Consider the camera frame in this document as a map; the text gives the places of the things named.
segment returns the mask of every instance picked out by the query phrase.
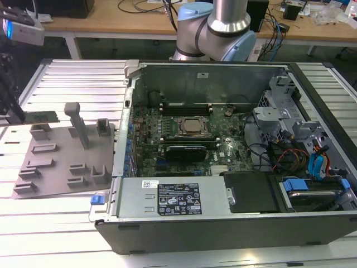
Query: circuit board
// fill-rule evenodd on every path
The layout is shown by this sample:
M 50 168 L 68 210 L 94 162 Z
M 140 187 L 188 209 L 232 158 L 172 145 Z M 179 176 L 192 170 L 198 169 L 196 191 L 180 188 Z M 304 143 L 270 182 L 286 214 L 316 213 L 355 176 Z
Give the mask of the circuit board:
M 136 148 L 142 153 L 138 160 L 139 177 L 160 176 L 211 176 L 212 166 L 218 166 L 227 171 L 253 170 L 253 163 L 247 154 L 245 142 L 240 130 L 244 124 L 242 114 L 224 115 L 225 108 L 213 107 L 213 113 L 208 117 L 200 117 L 205 122 L 207 136 L 219 137 L 215 150 L 207 150 L 204 161 L 201 162 L 170 162 L 165 159 L 163 135 L 178 135 L 177 124 L 182 117 L 165 117 L 156 109 L 145 107 L 135 108 L 133 122 L 136 123 Z M 191 125 L 186 125 L 187 131 L 196 131 Z

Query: blue cable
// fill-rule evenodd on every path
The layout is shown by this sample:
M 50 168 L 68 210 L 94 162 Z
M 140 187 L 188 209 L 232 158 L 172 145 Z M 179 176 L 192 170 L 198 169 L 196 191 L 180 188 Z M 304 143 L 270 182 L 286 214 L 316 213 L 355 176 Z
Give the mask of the blue cable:
M 273 52 L 273 55 L 272 55 L 270 61 L 272 61 L 272 60 L 275 58 L 275 56 L 277 55 L 278 49 L 279 49 L 279 47 L 280 47 L 280 42 L 281 42 L 281 41 L 280 41 L 281 32 L 280 32 L 279 24 L 278 24 L 277 20 L 274 20 L 274 21 L 272 21 L 272 22 L 275 23 L 275 26 L 276 26 L 276 28 L 277 28 L 277 30 L 278 30 L 278 43 L 277 43 L 276 46 L 275 46 L 275 49 L 274 49 L 274 52 Z

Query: cpu socket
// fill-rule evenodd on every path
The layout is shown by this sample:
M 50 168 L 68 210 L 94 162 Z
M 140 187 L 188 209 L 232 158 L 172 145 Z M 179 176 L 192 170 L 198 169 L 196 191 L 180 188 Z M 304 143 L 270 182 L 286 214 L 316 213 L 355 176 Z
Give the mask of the cpu socket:
M 208 136 L 207 120 L 202 116 L 180 117 L 176 120 L 178 133 L 175 136 Z

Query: power supply label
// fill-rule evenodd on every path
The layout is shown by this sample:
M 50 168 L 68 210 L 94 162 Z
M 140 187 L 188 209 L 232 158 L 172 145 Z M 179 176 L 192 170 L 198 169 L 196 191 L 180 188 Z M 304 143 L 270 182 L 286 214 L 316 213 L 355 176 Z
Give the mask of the power supply label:
M 159 184 L 157 196 L 157 213 L 160 216 L 202 214 L 198 183 Z

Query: motherboard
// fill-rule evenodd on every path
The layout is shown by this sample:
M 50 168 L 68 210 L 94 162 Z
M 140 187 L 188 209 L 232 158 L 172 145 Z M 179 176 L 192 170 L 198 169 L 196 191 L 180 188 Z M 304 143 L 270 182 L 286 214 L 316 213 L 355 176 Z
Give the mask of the motherboard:
M 139 177 L 253 169 L 241 136 L 246 113 L 227 116 L 226 107 L 213 107 L 208 116 L 164 116 L 159 109 L 135 107 L 132 114 Z

